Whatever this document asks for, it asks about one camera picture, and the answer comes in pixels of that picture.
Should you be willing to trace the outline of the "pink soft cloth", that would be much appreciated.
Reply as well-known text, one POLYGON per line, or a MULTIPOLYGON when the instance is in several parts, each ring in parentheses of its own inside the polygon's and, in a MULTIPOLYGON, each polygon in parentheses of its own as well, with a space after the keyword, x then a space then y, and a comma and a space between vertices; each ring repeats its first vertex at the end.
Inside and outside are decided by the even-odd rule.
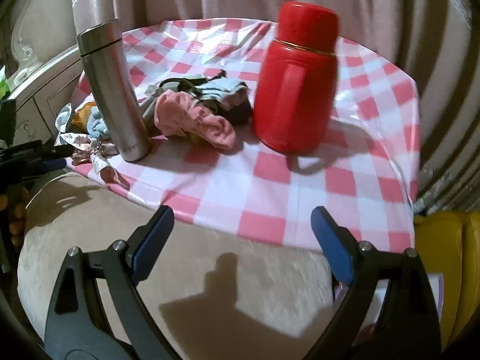
POLYGON ((237 136, 230 122, 194 104, 194 97, 186 92, 169 89, 157 97, 154 125, 166 137, 197 135, 217 150, 230 151, 236 145, 237 136))

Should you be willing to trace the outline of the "floral patterned cloth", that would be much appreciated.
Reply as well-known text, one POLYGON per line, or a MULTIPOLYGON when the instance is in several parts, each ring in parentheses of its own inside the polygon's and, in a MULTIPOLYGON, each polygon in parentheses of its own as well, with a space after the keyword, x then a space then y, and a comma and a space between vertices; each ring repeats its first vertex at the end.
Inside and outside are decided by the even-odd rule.
POLYGON ((55 128, 58 136, 55 144, 69 144, 74 147, 71 156, 72 164, 91 164, 95 173, 106 184, 119 185, 121 188, 130 190, 130 183, 118 172, 109 162, 109 158, 118 155, 120 152, 116 145, 109 139, 100 141, 90 136, 87 131, 84 133, 72 127, 72 119, 76 113, 73 105, 68 103, 63 106, 55 119, 55 128))

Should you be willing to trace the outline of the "orange cloth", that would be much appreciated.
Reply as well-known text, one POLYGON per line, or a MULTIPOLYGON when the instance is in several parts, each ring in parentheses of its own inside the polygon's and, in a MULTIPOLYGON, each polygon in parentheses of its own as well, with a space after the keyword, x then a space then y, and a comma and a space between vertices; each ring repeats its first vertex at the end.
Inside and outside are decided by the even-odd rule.
POLYGON ((89 116, 92 108, 95 106, 95 102, 86 102, 78 111, 76 111, 72 119, 72 127, 85 133, 87 131, 89 116))

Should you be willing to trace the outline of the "light blue cloth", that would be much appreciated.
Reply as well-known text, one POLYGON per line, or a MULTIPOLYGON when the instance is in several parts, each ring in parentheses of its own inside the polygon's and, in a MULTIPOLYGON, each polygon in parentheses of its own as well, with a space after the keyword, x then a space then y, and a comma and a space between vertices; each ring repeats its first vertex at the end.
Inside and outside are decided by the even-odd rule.
POLYGON ((90 109, 89 119, 87 121, 87 133, 100 141, 110 138, 107 125, 103 120, 101 112, 96 106, 93 106, 90 109))

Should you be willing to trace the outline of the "white ornate cabinet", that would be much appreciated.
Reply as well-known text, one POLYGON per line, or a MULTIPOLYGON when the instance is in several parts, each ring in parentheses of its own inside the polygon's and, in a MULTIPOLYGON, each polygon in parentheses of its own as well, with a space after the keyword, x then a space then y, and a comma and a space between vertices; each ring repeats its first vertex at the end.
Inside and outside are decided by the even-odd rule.
POLYGON ((11 143, 49 141, 55 119, 70 102, 81 74, 70 0, 16 0, 10 52, 16 68, 7 75, 13 116, 11 143))

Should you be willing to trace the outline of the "red white checkered tablecloth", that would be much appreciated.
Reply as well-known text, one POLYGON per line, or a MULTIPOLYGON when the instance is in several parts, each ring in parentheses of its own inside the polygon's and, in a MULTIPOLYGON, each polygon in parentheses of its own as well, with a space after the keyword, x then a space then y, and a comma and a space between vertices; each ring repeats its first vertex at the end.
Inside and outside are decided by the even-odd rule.
POLYGON ((379 250, 414 245, 419 99, 394 63, 346 38, 313 52, 259 19, 165 21, 120 42, 139 99, 170 77, 224 73, 247 85, 252 116, 236 127, 233 150, 155 136, 135 163, 113 156, 120 181, 110 191, 276 245, 317 249, 318 206, 379 250))

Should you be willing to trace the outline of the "silver steel thermos bottle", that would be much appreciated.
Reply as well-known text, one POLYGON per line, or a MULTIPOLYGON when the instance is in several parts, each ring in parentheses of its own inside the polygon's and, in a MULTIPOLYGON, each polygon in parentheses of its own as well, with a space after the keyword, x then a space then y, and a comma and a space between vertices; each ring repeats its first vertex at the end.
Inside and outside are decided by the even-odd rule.
POLYGON ((117 19, 96 25, 77 36, 85 75, 112 141, 127 162, 149 154, 151 139, 143 116, 122 44, 117 19))

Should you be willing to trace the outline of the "grey green striped cloth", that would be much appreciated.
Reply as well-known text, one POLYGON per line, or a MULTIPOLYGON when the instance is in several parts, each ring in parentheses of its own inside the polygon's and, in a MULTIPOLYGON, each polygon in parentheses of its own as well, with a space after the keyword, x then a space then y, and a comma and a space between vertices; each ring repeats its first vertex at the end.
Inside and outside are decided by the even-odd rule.
POLYGON ((208 108, 233 126, 245 125, 252 115, 247 84, 227 77, 226 72, 221 70, 213 77, 170 77, 149 85, 145 99, 139 105, 146 127, 151 128, 154 124, 155 100, 169 89, 172 92, 186 92, 193 97, 194 105, 208 108))

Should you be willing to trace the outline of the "red thermos jug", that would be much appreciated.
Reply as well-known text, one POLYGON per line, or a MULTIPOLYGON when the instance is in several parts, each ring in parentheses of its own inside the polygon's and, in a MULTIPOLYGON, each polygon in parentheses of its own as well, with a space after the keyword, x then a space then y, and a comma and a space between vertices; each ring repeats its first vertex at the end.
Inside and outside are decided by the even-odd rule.
POLYGON ((306 2, 285 2, 261 66, 253 129, 267 147, 311 153, 326 135, 335 99, 337 14, 306 2))

